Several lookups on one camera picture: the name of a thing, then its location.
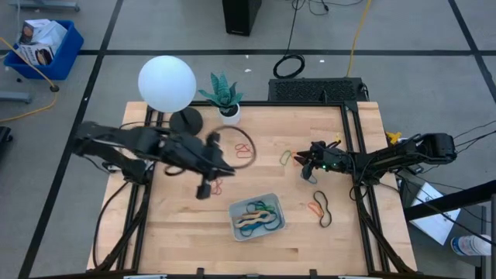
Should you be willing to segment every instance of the clear plastic container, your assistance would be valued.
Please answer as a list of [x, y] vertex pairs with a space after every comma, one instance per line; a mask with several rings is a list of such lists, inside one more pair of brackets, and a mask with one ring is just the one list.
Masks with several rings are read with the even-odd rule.
[[[264, 226], [260, 226], [256, 228], [250, 236], [244, 236], [241, 234], [240, 230], [235, 228], [233, 223], [233, 218], [241, 216], [246, 213], [246, 206], [251, 202], [262, 201], [265, 205], [272, 205], [274, 207], [274, 211], [277, 213], [277, 217], [279, 221], [275, 220], [271, 224], [267, 224], [267, 228], [276, 228], [274, 230], [267, 230]], [[270, 233], [275, 233], [278, 230], [283, 229], [286, 226], [286, 221], [284, 220], [284, 214], [282, 212], [281, 203], [279, 202], [279, 198], [274, 193], [261, 195], [255, 198], [248, 198], [246, 200], [238, 201], [229, 206], [229, 220], [231, 220], [231, 229], [234, 238], [237, 241], [245, 241], [248, 239], [252, 239], [259, 236], [265, 236]]]

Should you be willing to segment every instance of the white globe lamp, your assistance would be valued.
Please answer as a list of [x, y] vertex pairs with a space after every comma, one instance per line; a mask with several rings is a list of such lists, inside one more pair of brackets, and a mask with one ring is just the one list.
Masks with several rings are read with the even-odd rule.
[[196, 93], [195, 75], [181, 59], [161, 56], [146, 62], [139, 72], [138, 89], [152, 109], [175, 112], [169, 122], [172, 130], [196, 135], [202, 129], [202, 115], [188, 107]]

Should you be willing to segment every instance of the lamp base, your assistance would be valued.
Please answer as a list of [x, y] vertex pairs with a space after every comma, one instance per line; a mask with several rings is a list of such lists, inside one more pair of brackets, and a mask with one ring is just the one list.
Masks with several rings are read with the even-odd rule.
[[176, 133], [198, 134], [203, 127], [203, 118], [194, 108], [184, 108], [170, 116], [169, 127]]

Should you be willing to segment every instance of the black wire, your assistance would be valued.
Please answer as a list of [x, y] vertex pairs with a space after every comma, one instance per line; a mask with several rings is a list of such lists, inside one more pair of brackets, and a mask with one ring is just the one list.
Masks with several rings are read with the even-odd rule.
[[[400, 175], [400, 174], [396, 174], [398, 175], [399, 177], [401, 177], [402, 179], [404, 179], [405, 181], [408, 181], [409, 180], [407, 178], [405, 178], [404, 176]], [[460, 187], [455, 187], [455, 186], [451, 186], [451, 185], [447, 185], [447, 184], [440, 184], [440, 183], [436, 183], [436, 182], [431, 182], [431, 181], [427, 181], [426, 179], [422, 178], [422, 177], [418, 177], [418, 176], [415, 176], [416, 178], [420, 178], [421, 180], [429, 183], [429, 184], [439, 184], [439, 185], [442, 185], [442, 186], [446, 186], [446, 187], [450, 187], [450, 188], [454, 188], [454, 189], [459, 189], [461, 191], [464, 191], [465, 189], [463, 188], [460, 188]], [[479, 219], [483, 222], [487, 222], [487, 223], [491, 223], [490, 221], [487, 221], [486, 219], [482, 219], [481, 217], [475, 215], [474, 213], [472, 213], [470, 210], [466, 209], [466, 208], [462, 208], [463, 210], [465, 210], [468, 214], [472, 215], [475, 219]]]
[[467, 147], [465, 147], [465, 148], [463, 148], [462, 150], [460, 150], [460, 151], [456, 152], [456, 154], [460, 154], [460, 153], [462, 153], [463, 151], [465, 151], [465, 150], [469, 149], [469, 147], [471, 147], [471, 146], [472, 146], [474, 143], [476, 143], [478, 140], [480, 140], [480, 139], [476, 139], [476, 140], [474, 140], [471, 144], [467, 145]]
[[384, 183], [382, 183], [382, 182], [380, 182], [380, 181], [379, 181], [379, 185], [383, 185], [383, 186], [386, 186], [386, 187], [388, 187], [388, 188], [391, 188], [391, 189], [395, 190], [395, 191], [396, 191], [396, 192], [398, 192], [398, 193], [400, 192], [400, 191], [398, 190], [398, 187], [391, 186], [391, 185], [387, 185], [387, 184], [384, 184]]
[[91, 158], [83, 156], [84, 159], [90, 161], [93, 166], [95, 166], [99, 171], [102, 171], [104, 174], [110, 174], [107, 170], [104, 170], [103, 168], [99, 167]]
[[441, 185], [441, 186], [444, 186], [444, 187], [453, 188], [453, 189], [458, 189], [458, 190], [461, 190], [461, 191], [465, 190], [465, 189], [460, 188], [460, 187], [457, 187], [457, 186], [452, 186], [452, 185], [448, 185], [448, 184], [444, 184], [444, 183], [439, 183], [439, 182], [432, 182], [432, 181], [428, 181], [428, 180], [426, 180], [426, 179], [425, 179], [425, 178], [423, 178], [423, 177], [419, 177], [419, 176], [415, 176], [415, 177], [416, 177], [416, 178], [420, 178], [421, 180], [423, 180], [423, 181], [425, 181], [425, 182], [427, 182], [427, 183], [429, 183], [429, 184]]
[[463, 132], [463, 133], [461, 133], [461, 134], [460, 134], [460, 135], [458, 135], [458, 136], [455, 136], [453, 139], [456, 139], [456, 138], [458, 138], [458, 137], [460, 137], [460, 136], [466, 135], [466, 134], [468, 134], [468, 133], [470, 133], [470, 132], [474, 131], [475, 129], [484, 128], [484, 127], [486, 127], [486, 126], [489, 126], [490, 124], [495, 123], [495, 122], [496, 122], [496, 120], [493, 120], [493, 121], [491, 121], [491, 122], [489, 122], [489, 123], [486, 123], [486, 124], [484, 124], [484, 125], [477, 126], [477, 127], [472, 128], [472, 129], [469, 129], [468, 131]]
[[[409, 192], [409, 193], [413, 196], [413, 193], [410, 191], [410, 188], [408, 188], [408, 185], [410, 184], [410, 183], [408, 183], [408, 179], [405, 179], [405, 182], [406, 182], [406, 183], [405, 183], [405, 188], [406, 188], [406, 189], [407, 189], [407, 191], [408, 191], [408, 192]], [[425, 192], [425, 191], [424, 191], [424, 190], [423, 190], [420, 186], [417, 186], [417, 185], [415, 185], [415, 184], [413, 184], [413, 185], [414, 185], [414, 186], [416, 186], [416, 187], [417, 187], [420, 191], [423, 191], [426, 195], [428, 195], [429, 197], [431, 197], [431, 196], [430, 196], [429, 194], [427, 194], [427, 193], [426, 193], [426, 192]], [[473, 231], [473, 230], [471, 230], [471, 229], [468, 229], [466, 226], [464, 226], [464, 225], [462, 225], [462, 224], [458, 223], [457, 221], [455, 221], [455, 220], [451, 219], [448, 215], [446, 215], [444, 212], [440, 211], [440, 210], [439, 210], [439, 209], [437, 209], [436, 207], [434, 207], [434, 206], [432, 206], [432, 205], [430, 205], [430, 204], [428, 204], [428, 203], [424, 202], [423, 200], [421, 200], [420, 198], [417, 198], [416, 196], [415, 196], [415, 198], [416, 198], [419, 202], [421, 202], [422, 204], [424, 204], [425, 206], [427, 206], [428, 208], [430, 208], [430, 209], [432, 209], [433, 211], [437, 212], [438, 214], [442, 215], [445, 219], [450, 220], [453, 224], [458, 225], [460, 228], [465, 229], [465, 230], [466, 230], [466, 231], [468, 231], [469, 233], [471, 233], [471, 234], [473, 234], [474, 236], [476, 236], [477, 238], [482, 239], [483, 241], [485, 241], [485, 242], [487, 242], [487, 243], [491, 244], [492, 246], [496, 246], [496, 243], [492, 242], [492, 241], [491, 241], [491, 240], [489, 240], [489, 239], [484, 238], [484, 237], [483, 237], [483, 236], [481, 236], [480, 234], [478, 234], [478, 233], [474, 232], [474, 231]]]
[[[461, 137], [461, 136], [463, 136], [463, 135], [467, 135], [468, 133], [470, 133], [470, 132], [472, 132], [472, 131], [474, 131], [474, 130], [476, 130], [476, 129], [479, 129], [479, 128], [484, 128], [484, 127], [489, 126], [490, 124], [495, 123], [495, 122], [496, 122], [496, 120], [493, 120], [493, 121], [491, 121], [491, 122], [489, 122], [489, 123], [486, 123], [486, 124], [484, 124], [484, 125], [480, 125], [480, 126], [477, 126], [477, 127], [472, 128], [472, 129], [469, 129], [469, 130], [467, 130], [466, 132], [463, 132], [463, 133], [461, 133], [461, 134], [459, 134], [459, 135], [457, 135], [457, 136], [453, 137], [453, 139], [457, 139], [457, 138], [459, 138], [459, 137]], [[469, 146], [465, 147], [464, 149], [462, 149], [462, 150], [460, 150], [460, 151], [457, 151], [456, 153], [457, 153], [457, 154], [460, 154], [462, 151], [467, 150], [469, 147], [471, 147], [474, 143], [476, 143], [476, 142], [477, 142], [478, 140], [480, 140], [480, 139], [472, 139], [472, 140], [474, 140], [474, 141], [473, 141], [473, 142], [472, 142]], [[439, 167], [439, 166], [440, 166], [440, 165], [436, 165], [436, 166], [434, 166], [434, 167], [431, 167], [431, 168], [429, 168], [428, 170], [424, 170], [424, 171], [423, 171], [422, 173], [420, 173], [420, 174], [426, 174], [426, 173], [430, 172], [432, 169], [435, 169], [435, 168], [437, 168], [437, 167]]]
[[[303, 8], [303, 5], [305, 4], [306, 0], [303, 0], [303, 4], [301, 4], [301, 6], [298, 8], [301, 9]], [[356, 2], [353, 2], [353, 3], [350, 3], [350, 4], [341, 4], [341, 3], [335, 3], [335, 2], [327, 2], [327, 1], [316, 1], [316, 0], [308, 0], [308, 3], [310, 4], [310, 2], [315, 2], [315, 3], [322, 3], [323, 5], [324, 4], [328, 4], [328, 5], [337, 5], [337, 6], [341, 6], [341, 7], [349, 7], [349, 6], [352, 6], [352, 5], [358, 5], [360, 4], [361, 2], [363, 2], [363, 0], [358, 0]], [[297, 9], [295, 7], [295, 3], [296, 3], [296, 0], [292, 0], [291, 2], [291, 6], [293, 7], [293, 9]]]
[[97, 243], [97, 240], [98, 240], [98, 230], [100, 229], [100, 222], [102, 221], [103, 213], [105, 212], [105, 210], [109, 206], [109, 204], [112, 201], [112, 199], [114, 199], [124, 189], [124, 187], [128, 183], [129, 183], [128, 181], [126, 183], [124, 183], [119, 189], [117, 189], [117, 191], [115, 191], [114, 194], [112, 194], [112, 196], [110, 196], [110, 198], [108, 198], [108, 200], [103, 205], [103, 208], [100, 211], [100, 214], [98, 215], [98, 219], [96, 221], [96, 227], [95, 227], [95, 234], [93, 235], [93, 250], [92, 250], [93, 265], [95, 266], [95, 268], [98, 266], [98, 263], [97, 263], [97, 260], [96, 260], [96, 243]]
[[186, 171], [186, 169], [180, 169], [179, 171], [175, 172], [175, 173], [170, 173], [168, 172], [169, 169], [171, 169], [172, 167], [174, 166], [167, 166], [164, 168], [164, 174], [167, 175], [167, 176], [176, 176], [176, 175], [179, 175], [179, 174], [182, 174]]
[[[362, 183], [362, 179], [363, 179], [363, 176], [365, 175], [365, 171], [367, 170], [367, 168], [369, 167], [370, 165], [370, 162], [372, 162], [373, 159], [375, 159], [377, 156], [374, 156], [374, 157], [371, 157], [367, 163], [365, 164], [365, 167], [363, 167], [363, 170], [362, 170], [362, 173], [360, 175], [360, 178], [355, 182], [353, 182], [353, 186], [352, 188], [350, 189], [350, 192], [348, 193], [349, 197], [351, 198], [352, 201], [356, 201], [357, 200], [357, 197], [353, 198], [351, 196], [351, 193], [353, 192], [353, 189], [354, 188], [360, 188], [360, 184]], [[354, 167], [353, 167], [353, 177], [356, 177], [356, 171], [354, 170]], [[359, 201], [363, 200], [367, 194], [369, 193], [369, 189], [370, 189], [370, 185], [367, 185], [365, 184], [365, 192], [360, 196], [360, 199], [358, 199]]]
[[496, 133], [496, 130], [495, 130], [495, 131], [492, 131], [492, 132], [489, 132], [489, 133], [485, 133], [485, 134], [484, 134], [484, 135], [482, 135], [482, 136], [478, 136], [478, 137], [476, 137], [476, 138], [474, 138], [474, 139], [470, 139], [470, 140], [468, 140], [468, 141], [466, 141], [466, 142], [459, 143], [459, 144], [455, 145], [455, 147], [462, 146], [462, 145], [467, 144], [467, 143], [471, 143], [471, 142], [473, 142], [474, 140], [475, 140], [475, 141], [482, 140], [482, 139], [483, 139], [483, 138], [485, 138], [486, 136], [489, 136], [489, 135], [494, 134], [494, 133]]
[[325, 15], [329, 14], [329, 7], [324, 3], [324, 0], [321, 0], [322, 6], [325, 9], [325, 12], [322, 12], [322, 13], [316, 13], [316, 12], [312, 11], [311, 3], [312, 3], [312, 1], [308, 1], [308, 10], [310, 10], [310, 13], [313, 14], [314, 16], [316, 16], [316, 15], [317, 16], [325, 16]]
[[[296, 7], [298, 7], [298, 3], [299, 3], [299, 0], [296, 0]], [[289, 47], [291, 45], [291, 40], [293, 38], [293, 29], [295, 28], [295, 25], [294, 24], [295, 24], [295, 21], [296, 21], [296, 13], [298, 12], [299, 9], [294, 9], [293, 23], [291, 24], [291, 33], [289, 35], [288, 48], [286, 49], [286, 52], [284, 53], [284, 56], [274, 65], [274, 69], [272, 70], [272, 74], [274, 74], [274, 76], [276, 78], [294, 78], [297, 75], [299, 75], [305, 69], [305, 58], [302, 55], [300, 55], [300, 54], [290, 54], [290, 55], [288, 55]], [[277, 69], [279, 68], [279, 66], [283, 62], [285, 62], [288, 59], [299, 60], [300, 61], [300, 67], [294, 73], [292, 73], [292, 74], [281, 76], [277, 72]]]
[[150, 123], [151, 124], [151, 123], [159, 123], [159, 122], [169, 123], [168, 121], [164, 121], [164, 120], [157, 120], [157, 121], [135, 121], [135, 122], [124, 123], [121, 126], [119, 126], [119, 129], [122, 129], [125, 126], [132, 125], [132, 124], [138, 124], [138, 123]]

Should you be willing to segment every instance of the butcher block table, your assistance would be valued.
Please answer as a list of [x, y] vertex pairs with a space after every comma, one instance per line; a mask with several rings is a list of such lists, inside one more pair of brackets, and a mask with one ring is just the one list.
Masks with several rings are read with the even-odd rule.
[[[359, 102], [358, 107], [367, 152], [385, 148], [378, 104]], [[222, 123], [216, 108], [195, 108], [204, 121], [198, 137], [205, 140]], [[339, 107], [242, 105], [241, 112], [237, 126], [253, 138], [257, 160], [252, 166], [238, 170], [236, 176], [224, 177], [220, 195], [198, 200], [195, 193], [200, 175], [185, 172], [168, 177], [164, 174], [166, 165], [156, 165], [138, 272], [196, 274], [202, 267], [205, 274], [305, 275], [316, 269], [319, 275], [366, 275], [357, 205], [349, 197], [351, 176], [314, 170], [318, 183], [313, 185], [300, 177], [301, 165], [294, 164], [291, 158], [285, 166], [280, 163], [285, 150], [308, 150], [311, 141], [330, 143], [340, 138], [343, 142], [339, 148], [345, 150]], [[145, 115], [144, 102], [129, 102], [122, 122], [143, 121]], [[348, 116], [353, 145], [358, 146], [353, 118], [350, 113]], [[236, 157], [235, 145], [248, 141], [234, 130], [223, 130], [220, 134], [224, 160], [229, 165], [246, 163], [249, 159]], [[395, 185], [392, 174], [385, 174], [381, 182]], [[121, 185], [122, 175], [111, 174], [104, 202]], [[99, 263], [122, 235], [130, 189], [130, 186], [125, 188], [103, 216], [97, 245]], [[327, 196], [332, 213], [332, 224], [325, 229], [307, 206], [317, 190]], [[384, 236], [406, 264], [416, 270], [399, 194], [380, 185], [375, 186], [375, 192]], [[229, 205], [268, 193], [279, 197], [286, 226], [267, 236], [236, 241], [229, 224]], [[377, 242], [371, 234], [370, 241], [375, 269], [380, 270]], [[129, 242], [125, 268], [131, 266], [135, 242], [135, 237]], [[88, 268], [92, 267], [90, 257]]]

